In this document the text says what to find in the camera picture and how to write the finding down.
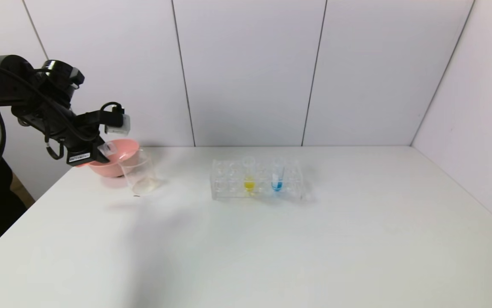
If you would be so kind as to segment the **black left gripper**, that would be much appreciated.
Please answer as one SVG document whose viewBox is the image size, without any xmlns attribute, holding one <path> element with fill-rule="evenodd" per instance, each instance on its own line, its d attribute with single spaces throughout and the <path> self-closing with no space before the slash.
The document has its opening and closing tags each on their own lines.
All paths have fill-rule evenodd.
<svg viewBox="0 0 492 308">
<path fill-rule="evenodd" d="M 66 163 L 70 166 L 80 166 L 92 162 L 109 163 L 109 158 L 107 158 L 109 148 L 99 147 L 103 144 L 105 144 L 105 140 L 100 136 L 92 141 L 66 142 Z"/>
</svg>

